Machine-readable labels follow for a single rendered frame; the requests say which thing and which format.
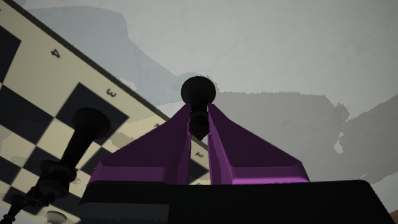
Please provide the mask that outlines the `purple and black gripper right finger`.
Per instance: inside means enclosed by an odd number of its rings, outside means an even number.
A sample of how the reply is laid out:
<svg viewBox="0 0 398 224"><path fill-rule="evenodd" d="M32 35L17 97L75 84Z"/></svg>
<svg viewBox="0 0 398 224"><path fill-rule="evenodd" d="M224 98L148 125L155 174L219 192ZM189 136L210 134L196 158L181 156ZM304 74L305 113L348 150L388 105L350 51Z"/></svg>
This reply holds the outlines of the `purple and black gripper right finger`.
<svg viewBox="0 0 398 224"><path fill-rule="evenodd" d="M310 182L300 160L231 121L212 103L208 113L211 185Z"/></svg>

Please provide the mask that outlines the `black and cream chessboard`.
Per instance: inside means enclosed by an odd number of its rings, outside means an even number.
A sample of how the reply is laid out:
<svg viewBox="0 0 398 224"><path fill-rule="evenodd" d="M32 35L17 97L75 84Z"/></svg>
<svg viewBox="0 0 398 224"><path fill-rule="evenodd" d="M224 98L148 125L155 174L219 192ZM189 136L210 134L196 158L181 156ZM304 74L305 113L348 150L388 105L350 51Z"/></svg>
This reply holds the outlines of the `black and cream chessboard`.
<svg viewBox="0 0 398 224"><path fill-rule="evenodd" d="M16 2L0 0L0 206L9 210L13 194L36 185L42 161L61 160L83 107L108 118L108 134L74 168L67 197L19 215L46 224L57 211L63 224L83 224L76 210L98 161L170 118Z"/></svg>

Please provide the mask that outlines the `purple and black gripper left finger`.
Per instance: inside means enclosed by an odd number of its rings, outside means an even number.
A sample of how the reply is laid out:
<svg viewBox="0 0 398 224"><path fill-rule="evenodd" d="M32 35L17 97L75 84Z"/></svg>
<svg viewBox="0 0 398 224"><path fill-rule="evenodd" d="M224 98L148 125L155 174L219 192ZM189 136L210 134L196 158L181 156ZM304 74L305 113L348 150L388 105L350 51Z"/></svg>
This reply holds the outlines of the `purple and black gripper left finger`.
<svg viewBox="0 0 398 224"><path fill-rule="evenodd" d="M187 103L165 123L98 161L88 184L108 180L189 185L190 113Z"/></svg>

